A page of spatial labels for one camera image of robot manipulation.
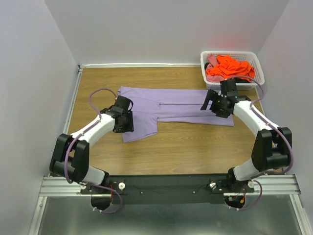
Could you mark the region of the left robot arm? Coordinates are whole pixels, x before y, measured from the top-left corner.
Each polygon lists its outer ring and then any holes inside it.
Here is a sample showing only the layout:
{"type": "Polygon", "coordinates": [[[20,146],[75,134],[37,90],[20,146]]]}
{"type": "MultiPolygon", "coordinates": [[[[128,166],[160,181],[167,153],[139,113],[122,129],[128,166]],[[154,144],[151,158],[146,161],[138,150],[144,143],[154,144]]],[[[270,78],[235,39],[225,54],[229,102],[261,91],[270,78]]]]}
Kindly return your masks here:
{"type": "Polygon", "coordinates": [[[53,150],[50,173],[64,177],[68,183],[90,186],[97,193],[109,192],[110,175],[89,164],[91,147],[109,132],[134,131],[133,101],[117,96],[109,108],[97,111],[97,117],[81,130],[70,135],[61,134],[53,150]]]}

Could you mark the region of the purple t shirt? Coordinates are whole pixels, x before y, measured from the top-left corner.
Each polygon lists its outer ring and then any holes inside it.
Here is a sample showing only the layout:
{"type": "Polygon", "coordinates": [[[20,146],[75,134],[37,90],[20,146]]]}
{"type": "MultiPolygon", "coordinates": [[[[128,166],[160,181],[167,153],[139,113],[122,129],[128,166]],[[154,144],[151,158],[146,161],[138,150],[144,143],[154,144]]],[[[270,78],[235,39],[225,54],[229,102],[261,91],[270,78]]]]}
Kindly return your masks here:
{"type": "Polygon", "coordinates": [[[134,131],[122,135],[123,142],[138,141],[158,133],[159,122],[187,122],[233,126],[231,116],[217,117],[201,110],[207,90],[145,89],[122,86],[118,94],[133,101],[134,131]]]}

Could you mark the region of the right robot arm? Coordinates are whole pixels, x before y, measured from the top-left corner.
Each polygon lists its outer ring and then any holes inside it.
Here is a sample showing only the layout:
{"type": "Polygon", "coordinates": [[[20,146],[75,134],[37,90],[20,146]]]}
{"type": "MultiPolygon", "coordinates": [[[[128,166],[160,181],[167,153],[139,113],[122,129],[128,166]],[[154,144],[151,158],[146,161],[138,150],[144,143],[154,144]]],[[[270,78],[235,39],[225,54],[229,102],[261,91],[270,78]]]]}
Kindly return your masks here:
{"type": "Polygon", "coordinates": [[[240,95],[234,78],[220,82],[220,86],[220,92],[208,90],[201,109],[209,109],[220,118],[235,115],[255,136],[250,160],[229,169],[222,186],[235,192],[265,173],[278,175],[279,168],[281,174],[291,170],[294,164],[291,130],[270,121],[255,107],[255,101],[240,95]]]}

